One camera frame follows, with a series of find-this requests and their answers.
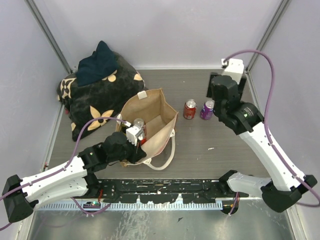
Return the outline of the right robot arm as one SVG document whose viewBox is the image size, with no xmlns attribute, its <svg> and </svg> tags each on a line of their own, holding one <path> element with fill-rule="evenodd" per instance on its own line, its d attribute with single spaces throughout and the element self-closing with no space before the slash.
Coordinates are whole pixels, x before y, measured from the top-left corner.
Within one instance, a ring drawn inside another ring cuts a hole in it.
<svg viewBox="0 0 320 240">
<path fill-rule="evenodd" d="M 214 101 L 214 115 L 253 150 L 269 177 L 230 170 L 219 178 L 219 191 L 225 197 L 241 192 L 262 198 L 270 209 L 281 213 L 297 204 L 318 181 L 295 167 L 273 136 L 266 134 L 264 117 L 259 109 L 241 100 L 246 80 L 241 77 L 236 82 L 228 75 L 213 72 L 206 96 Z"/>
</svg>

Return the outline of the purple soda can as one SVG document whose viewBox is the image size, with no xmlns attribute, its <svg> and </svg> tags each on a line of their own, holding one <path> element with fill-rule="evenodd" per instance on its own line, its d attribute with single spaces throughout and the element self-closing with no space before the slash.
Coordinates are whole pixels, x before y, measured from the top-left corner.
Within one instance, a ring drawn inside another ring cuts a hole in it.
<svg viewBox="0 0 320 240">
<path fill-rule="evenodd" d="M 215 104 L 215 102 L 212 99 L 204 102 L 203 107 L 200 111 L 200 117 L 203 120 L 211 119 L 211 117 L 213 116 L 213 112 L 214 112 L 214 104 Z"/>
</svg>

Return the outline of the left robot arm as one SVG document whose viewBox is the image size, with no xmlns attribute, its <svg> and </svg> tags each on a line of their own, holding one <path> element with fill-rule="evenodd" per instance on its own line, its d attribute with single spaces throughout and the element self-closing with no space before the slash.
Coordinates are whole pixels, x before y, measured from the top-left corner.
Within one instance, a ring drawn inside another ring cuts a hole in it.
<svg viewBox="0 0 320 240">
<path fill-rule="evenodd" d="M 97 197 L 102 187 L 95 173 L 110 163 L 146 157 L 141 148 L 143 139 L 114 132 L 104 142 L 72 157 L 70 163 L 29 177 L 20 178 L 16 174 L 9 177 L 1 196 L 8 222 L 22 221 L 42 206 L 66 198 Z"/>
</svg>

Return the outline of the canvas tote bag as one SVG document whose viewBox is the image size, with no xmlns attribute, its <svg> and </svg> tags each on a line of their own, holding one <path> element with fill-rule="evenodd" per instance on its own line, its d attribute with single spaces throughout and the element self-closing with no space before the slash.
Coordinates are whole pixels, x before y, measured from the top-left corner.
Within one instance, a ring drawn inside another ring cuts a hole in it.
<svg viewBox="0 0 320 240">
<path fill-rule="evenodd" d="M 167 103 L 161 88 L 138 92 L 124 104 L 117 118 L 131 124 L 140 118 L 146 125 L 146 142 L 141 146 L 146 157 L 135 163 L 125 160 L 124 166 L 145 164 L 153 170 L 162 171 L 170 165 L 176 150 L 178 112 Z M 163 152 L 168 142 L 171 142 L 171 153 L 166 162 L 162 166 L 152 165 L 152 159 Z"/>
</svg>

